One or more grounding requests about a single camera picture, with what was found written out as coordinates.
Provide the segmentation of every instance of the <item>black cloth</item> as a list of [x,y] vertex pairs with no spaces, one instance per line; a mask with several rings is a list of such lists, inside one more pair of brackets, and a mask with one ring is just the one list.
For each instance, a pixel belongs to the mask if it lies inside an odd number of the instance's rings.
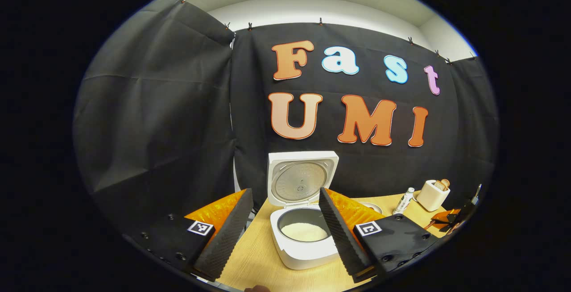
[[[309,40],[307,64],[299,78],[276,81],[277,44]],[[355,75],[332,73],[322,68],[324,50],[344,46],[356,56],[360,70]],[[451,194],[444,207],[462,204],[466,192],[475,192],[493,171],[498,137],[497,109],[487,76],[478,60],[462,60],[452,66],[431,50],[388,34],[345,25],[314,23],[276,24],[236,32],[232,53],[230,99],[236,133],[236,174],[241,188],[253,188],[259,207],[267,198],[267,155],[269,152],[333,150],[339,156],[331,189],[350,197],[392,195],[408,187],[420,190],[426,180],[447,178]],[[383,59],[387,55],[406,61],[408,81],[388,80]],[[424,72],[432,66],[438,74],[440,94],[430,92]],[[270,122],[273,92],[294,96],[289,124],[303,123],[303,93],[323,96],[318,104],[317,125],[305,139],[280,137]],[[359,95],[369,113],[380,100],[396,103],[390,146],[340,143],[345,121],[343,95]],[[408,146],[414,127],[413,107],[428,110],[424,145]]]
[[233,38],[194,5],[155,0],[117,29],[87,69],[73,123],[78,165],[123,233],[234,192]]

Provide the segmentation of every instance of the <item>bolt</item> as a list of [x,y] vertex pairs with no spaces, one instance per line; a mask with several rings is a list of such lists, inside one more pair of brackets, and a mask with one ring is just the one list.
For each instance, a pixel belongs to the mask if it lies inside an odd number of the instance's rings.
[[182,254],[182,253],[180,253],[180,252],[177,252],[176,255],[177,255],[177,258],[178,258],[180,261],[186,261],[186,257],[184,256],[184,254]]

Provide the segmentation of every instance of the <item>bottle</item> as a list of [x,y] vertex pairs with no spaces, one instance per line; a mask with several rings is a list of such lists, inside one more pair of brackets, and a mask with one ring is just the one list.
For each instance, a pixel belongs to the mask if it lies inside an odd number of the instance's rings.
[[408,206],[408,203],[410,203],[410,200],[412,199],[412,193],[413,192],[414,192],[414,188],[408,188],[406,193],[404,193],[404,195],[402,195],[402,198],[400,199],[400,201],[398,201],[398,204],[396,205],[396,208],[393,211],[393,215],[396,213],[403,213],[404,212],[404,210]]

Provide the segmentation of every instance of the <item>foam pad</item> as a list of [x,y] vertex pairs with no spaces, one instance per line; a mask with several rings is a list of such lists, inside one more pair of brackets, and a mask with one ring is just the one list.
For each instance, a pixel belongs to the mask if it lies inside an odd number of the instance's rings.
[[343,266],[347,273],[351,276],[357,275],[373,265],[373,261],[359,247],[357,241],[351,234],[352,231],[347,227],[343,217],[333,204],[333,201],[327,194],[325,188],[320,189],[319,207],[323,213],[323,218],[329,227],[331,236],[335,241],[335,246],[339,252],[339,257],[343,262]]
[[222,274],[234,246],[248,221],[253,207],[252,189],[247,188],[236,206],[228,215],[224,225],[194,263],[194,274],[214,282]]

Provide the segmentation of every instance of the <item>wooden table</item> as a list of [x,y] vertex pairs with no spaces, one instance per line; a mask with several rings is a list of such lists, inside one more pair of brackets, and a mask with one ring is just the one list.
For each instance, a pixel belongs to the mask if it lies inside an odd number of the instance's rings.
[[[353,198],[357,202],[369,202],[379,206],[385,216],[390,216],[403,194]],[[264,202],[254,220],[234,247],[232,255],[217,280],[222,284],[243,291],[259,284],[267,286],[271,292],[332,291],[340,292],[365,284],[369,280],[353,283],[351,276],[337,259],[331,263],[307,270],[291,270],[281,262],[273,244],[269,215],[283,207]],[[445,211],[442,207],[429,213],[418,202],[410,201],[404,215],[424,227],[436,213]],[[428,231],[440,238],[445,235],[431,227]]]

